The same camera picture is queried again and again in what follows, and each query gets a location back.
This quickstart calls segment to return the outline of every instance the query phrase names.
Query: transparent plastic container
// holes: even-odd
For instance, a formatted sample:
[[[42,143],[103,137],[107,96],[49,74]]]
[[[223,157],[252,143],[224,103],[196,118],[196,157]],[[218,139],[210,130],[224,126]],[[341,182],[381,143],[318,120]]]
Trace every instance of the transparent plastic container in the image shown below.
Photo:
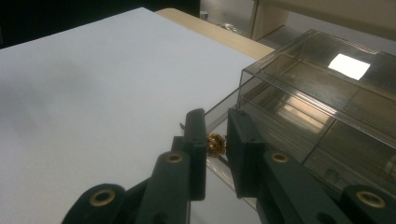
[[[310,31],[244,69],[240,88],[207,113],[207,127],[225,122],[225,108],[240,108],[270,148],[293,155],[331,191],[364,184],[396,197],[395,94],[395,56]]]

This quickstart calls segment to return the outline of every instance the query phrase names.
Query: white table surface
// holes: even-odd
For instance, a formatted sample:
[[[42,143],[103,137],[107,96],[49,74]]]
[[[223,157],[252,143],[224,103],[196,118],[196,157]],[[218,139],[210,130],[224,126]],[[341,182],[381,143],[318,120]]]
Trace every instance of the white table surface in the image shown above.
[[[254,63],[143,8],[0,50],[0,223],[60,223],[85,190],[129,189]],[[207,172],[191,223],[260,223]]]

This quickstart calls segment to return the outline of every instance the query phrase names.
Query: wooden surface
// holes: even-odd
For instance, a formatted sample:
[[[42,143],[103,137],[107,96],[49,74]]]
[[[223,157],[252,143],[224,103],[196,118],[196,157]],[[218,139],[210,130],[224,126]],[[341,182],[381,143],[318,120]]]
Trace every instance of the wooden surface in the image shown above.
[[[261,59],[273,51],[273,49],[268,48],[263,44],[245,38],[241,35],[234,34],[207,21],[200,20],[173,8],[159,10],[157,11],[157,14],[193,30],[194,32],[212,38],[225,46],[236,49],[256,60]]]

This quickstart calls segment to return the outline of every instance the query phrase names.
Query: clear plastic box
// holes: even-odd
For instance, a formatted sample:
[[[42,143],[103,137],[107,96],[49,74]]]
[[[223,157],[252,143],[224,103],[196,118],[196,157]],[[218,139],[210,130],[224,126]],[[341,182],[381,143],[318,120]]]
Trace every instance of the clear plastic box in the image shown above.
[[[225,134],[228,108],[240,108],[332,192],[363,184],[396,197],[395,94],[395,56],[309,31],[244,69],[206,127]]]

